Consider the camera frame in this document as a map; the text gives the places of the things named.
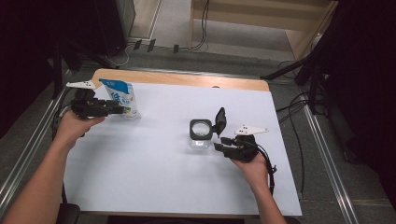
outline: white tabletop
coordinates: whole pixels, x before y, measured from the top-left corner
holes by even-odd
[[[234,137],[243,124],[267,128],[256,134],[276,165],[276,202],[284,216],[301,208],[271,93],[208,87],[133,83],[141,119],[111,115],[78,140],[64,178],[70,203],[102,214],[183,217],[252,217],[258,209],[238,168],[213,145],[190,147],[190,120],[210,119],[225,108]],[[109,99],[105,88],[99,99]],[[213,142],[219,142],[216,135]]]

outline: person's left hand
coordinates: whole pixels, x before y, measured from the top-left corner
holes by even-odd
[[[53,143],[70,150],[85,132],[104,120],[105,118],[80,119],[73,111],[67,111],[62,117]]]

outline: snack bag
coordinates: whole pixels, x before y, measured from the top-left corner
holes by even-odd
[[[126,119],[140,119],[141,115],[137,109],[136,98],[134,97],[134,89],[132,84],[120,80],[111,80],[100,78],[111,99],[116,100],[120,105],[124,106],[122,114]]]

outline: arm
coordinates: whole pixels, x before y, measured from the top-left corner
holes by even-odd
[[[46,156],[15,203],[10,207],[3,221],[4,224],[53,224],[56,222],[61,202],[67,154],[91,126],[104,119],[81,120],[71,111],[64,114]]]
[[[260,220],[262,223],[285,223],[285,218],[279,211],[276,202],[268,188],[268,171],[265,166],[265,158],[258,154],[253,161],[245,163],[232,160],[242,170],[247,182],[253,191],[259,207]]]

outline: forearm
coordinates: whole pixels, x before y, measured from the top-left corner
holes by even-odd
[[[67,153],[67,149],[51,144],[44,160],[9,209],[5,224],[56,222]]]
[[[251,185],[251,189],[259,207],[260,220],[264,224],[285,223],[285,218],[279,211],[276,202],[267,186]]]

